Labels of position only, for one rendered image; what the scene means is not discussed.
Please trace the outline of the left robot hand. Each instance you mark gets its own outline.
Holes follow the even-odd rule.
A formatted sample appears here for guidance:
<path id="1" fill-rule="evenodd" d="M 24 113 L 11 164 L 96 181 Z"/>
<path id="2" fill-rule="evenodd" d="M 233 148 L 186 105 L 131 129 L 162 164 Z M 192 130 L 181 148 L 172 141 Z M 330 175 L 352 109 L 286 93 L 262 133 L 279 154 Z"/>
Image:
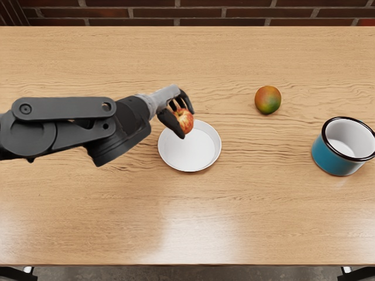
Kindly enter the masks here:
<path id="1" fill-rule="evenodd" d="M 149 121 L 157 116 L 159 121 L 172 130 L 176 136 L 180 139 L 185 138 L 186 133 L 180 127 L 177 117 L 168 110 L 168 106 L 172 110 L 177 109 L 176 102 L 181 108 L 187 109 L 191 114 L 195 113 L 188 95 L 183 90 L 172 84 L 152 94 L 137 94 L 136 96 L 146 104 L 149 111 Z"/>

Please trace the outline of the red yellow apple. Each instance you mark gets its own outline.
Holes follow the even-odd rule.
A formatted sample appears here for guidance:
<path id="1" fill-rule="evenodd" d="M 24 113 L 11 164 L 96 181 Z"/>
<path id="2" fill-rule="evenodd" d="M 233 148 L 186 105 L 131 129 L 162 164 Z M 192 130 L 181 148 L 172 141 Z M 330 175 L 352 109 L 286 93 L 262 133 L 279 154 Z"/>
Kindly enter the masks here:
<path id="1" fill-rule="evenodd" d="M 188 134 L 194 126 L 193 114 L 186 108 L 178 108 L 172 113 L 176 117 L 182 132 L 185 135 Z"/>

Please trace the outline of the white round plate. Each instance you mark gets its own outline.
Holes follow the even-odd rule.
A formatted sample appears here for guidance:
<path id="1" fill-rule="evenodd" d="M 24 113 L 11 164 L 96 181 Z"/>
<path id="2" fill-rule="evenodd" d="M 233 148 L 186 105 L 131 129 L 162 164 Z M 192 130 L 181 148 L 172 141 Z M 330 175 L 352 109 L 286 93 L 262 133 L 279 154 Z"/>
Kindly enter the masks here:
<path id="1" fill-rule="evenodd" d="M 221 137 L 208 123 L 194 120 L 193 129 L 184 139 L 166 128 L 158 139 L 161 159 L 182 172 L 198 172 L 211 166 L 221 154 Z"/>

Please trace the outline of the green red mango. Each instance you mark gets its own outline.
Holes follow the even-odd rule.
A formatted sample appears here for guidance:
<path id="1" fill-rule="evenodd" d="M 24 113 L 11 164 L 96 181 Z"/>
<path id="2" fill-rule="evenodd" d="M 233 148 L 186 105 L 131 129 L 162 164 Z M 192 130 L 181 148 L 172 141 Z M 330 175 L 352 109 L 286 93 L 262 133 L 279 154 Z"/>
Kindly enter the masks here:
<path id="1" fill-rule="evenodd" d="M 270 85 L 259 88 L 254 97 L 255 107 L 264 115 L 277 111 L 281 105 L 280 91 Z"/>

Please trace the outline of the blue enamel mug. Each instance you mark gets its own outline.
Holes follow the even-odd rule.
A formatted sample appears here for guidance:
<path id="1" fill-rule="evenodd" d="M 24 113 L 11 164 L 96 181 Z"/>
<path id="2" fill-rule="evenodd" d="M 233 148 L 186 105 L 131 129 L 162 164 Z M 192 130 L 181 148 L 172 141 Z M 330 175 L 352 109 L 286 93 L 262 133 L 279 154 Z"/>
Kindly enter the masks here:
<path id="1" fill-rule="evenodd" d="M 313 161 L 334 176 L 349 176 L 375 158 L 375 131 L 358 119 L 328 119 L 311 147 Z"/>

